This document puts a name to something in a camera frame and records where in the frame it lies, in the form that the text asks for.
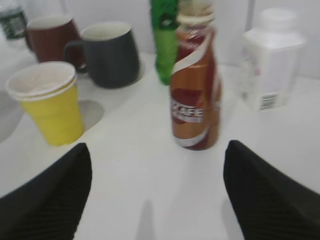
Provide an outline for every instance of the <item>bottle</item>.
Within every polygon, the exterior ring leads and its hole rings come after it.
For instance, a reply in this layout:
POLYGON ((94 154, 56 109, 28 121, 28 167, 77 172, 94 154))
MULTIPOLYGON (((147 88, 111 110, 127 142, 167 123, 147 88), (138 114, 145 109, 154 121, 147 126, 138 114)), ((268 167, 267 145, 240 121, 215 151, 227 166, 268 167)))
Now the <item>bottle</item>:
POLYGON ((0 0, 0 25, 10 46, 18 49, 26 47, 27 21, 16 0, 0 0))
POLYGON ((296 30, 291 10, 267 9, 260 13, 260 27, 246 32, 243 59, 243 99, 254 110, 285 105, 294 86, 298 59, 306 40, 296 30))
POLYGON ((212 147, 219 137, 222 81, 213 42, 216 31, 212 4, 204 0, 180 2, 179 42, 170 85, 173 136, 189 150, 212 147))
POLYGON ((155 67, 163 84, 169 85, 176 61, 178 0, 151 0, 152 28, 156 47, 155 67))

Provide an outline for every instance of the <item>barcode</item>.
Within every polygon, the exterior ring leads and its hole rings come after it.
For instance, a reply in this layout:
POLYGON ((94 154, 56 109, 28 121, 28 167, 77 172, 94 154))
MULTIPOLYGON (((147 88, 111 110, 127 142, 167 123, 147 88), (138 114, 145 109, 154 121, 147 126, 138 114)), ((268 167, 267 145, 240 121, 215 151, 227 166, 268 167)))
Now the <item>barcode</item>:
POLYGON ((10 19, 10 24, 15 35, 20 35, 24 33, 25 24, 21 17, 15 17, 10 19))
POLYGON ((277 98, 277 94, 263 96, 260 109, 272 109, 277 102, 277 98))

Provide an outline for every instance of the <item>black object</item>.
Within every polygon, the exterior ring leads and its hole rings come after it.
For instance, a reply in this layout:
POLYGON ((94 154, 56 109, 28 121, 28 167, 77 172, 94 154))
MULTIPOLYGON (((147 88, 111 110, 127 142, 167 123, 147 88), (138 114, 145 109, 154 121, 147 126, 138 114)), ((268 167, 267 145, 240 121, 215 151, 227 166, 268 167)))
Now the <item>black object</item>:
POLYGON ((246 240, 320 240, 320 195, 239 141, 229 143, 223 176, 246 240))
POLYGON ((140 70, 138 50, 132 27, 124 22, 98 23, 80 33, 82 40, 69 42, 64 58, 71 62, 69 51, 83 47, 86 67, 93 82, 103 88, 121 88, 137 80, 140 70))
POLYGON ((80 143, 34 179, 0 198, 0 240, 72 240, 91 188, 80 143))

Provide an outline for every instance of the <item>dark gray mug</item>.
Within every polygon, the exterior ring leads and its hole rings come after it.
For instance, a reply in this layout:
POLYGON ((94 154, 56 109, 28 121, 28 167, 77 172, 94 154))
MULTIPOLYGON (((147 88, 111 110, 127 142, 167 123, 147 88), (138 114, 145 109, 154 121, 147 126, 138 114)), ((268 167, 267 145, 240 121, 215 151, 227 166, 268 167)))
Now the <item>dark gray mug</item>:
POLYGON ((140 61, 132 27, 125 22, 103 22, 85 28, 81 40, 65 45, 64 58, 71 61, 70 50, 83 48, 85 68, 93 82, 103 88, 121 88, 137 80, 140 61))

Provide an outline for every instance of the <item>stacked cups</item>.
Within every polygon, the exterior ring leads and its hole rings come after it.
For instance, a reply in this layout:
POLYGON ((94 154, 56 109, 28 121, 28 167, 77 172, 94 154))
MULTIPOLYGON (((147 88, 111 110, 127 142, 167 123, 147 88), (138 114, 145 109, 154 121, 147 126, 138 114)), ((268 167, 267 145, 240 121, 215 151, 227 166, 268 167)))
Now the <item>stacked cups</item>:
POLYGON ((50 145, 71 144, 84 133, 73 65, 52 61, 28 67, 11 77, 6 89, 50 145))

